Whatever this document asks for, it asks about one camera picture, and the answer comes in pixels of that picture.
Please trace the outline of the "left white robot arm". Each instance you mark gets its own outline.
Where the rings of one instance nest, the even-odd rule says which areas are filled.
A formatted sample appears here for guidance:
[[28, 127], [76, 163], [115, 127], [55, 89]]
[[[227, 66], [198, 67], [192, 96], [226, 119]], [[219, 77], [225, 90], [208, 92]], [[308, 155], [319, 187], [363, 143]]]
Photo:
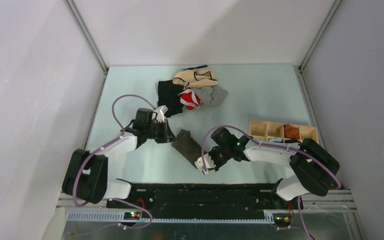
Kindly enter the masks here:
[[62, 192], [87, 203], [97, 204], [104, 199], [118, 199], [125, 208], [133, 208], [138, 194], [132, 183], [109, 179], [110, 165], [132, 152], [147, 140], [158, 144], [172, 143], [176, 137], [165, 116], [168, 108], [139, 108], [135, 118], [120, 134], [94, 151], [76, 149], [62, 183]]

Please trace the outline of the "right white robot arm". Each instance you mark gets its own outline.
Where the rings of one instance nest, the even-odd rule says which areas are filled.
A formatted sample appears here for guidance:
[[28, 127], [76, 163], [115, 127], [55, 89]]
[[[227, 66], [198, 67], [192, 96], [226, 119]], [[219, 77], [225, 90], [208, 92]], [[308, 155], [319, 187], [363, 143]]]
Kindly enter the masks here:
[[271, 204], [284, 209], [291, 200], [313, 194], [324, 197], [330, 189], [342, 187], [337, 173], [339, 162], [315, 140], [305, 138], [301, 142], [279, 143], [256, 139], [244, 131], [240, 138], [230, 133], [230, 125], [220, 125], [204, 136], [216, 145], [208, 152], [201, 152], [194, 162], [203, 174], [218, 171], [230, 160], [237, 162], [266, 162], [292, 170], [293, 174], [278, 180], [272, 190]]

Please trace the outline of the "brown boxer briefs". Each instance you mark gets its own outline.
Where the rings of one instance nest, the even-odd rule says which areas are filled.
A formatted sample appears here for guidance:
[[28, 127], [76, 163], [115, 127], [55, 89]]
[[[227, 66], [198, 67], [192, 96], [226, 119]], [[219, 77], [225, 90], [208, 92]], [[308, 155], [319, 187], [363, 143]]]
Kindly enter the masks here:
[[192, 138], [191, 132], [181, 129], [171, 146], [179, 152], [194, 168], [197, 168], [196, 161], [202, 156], [201, 145]]

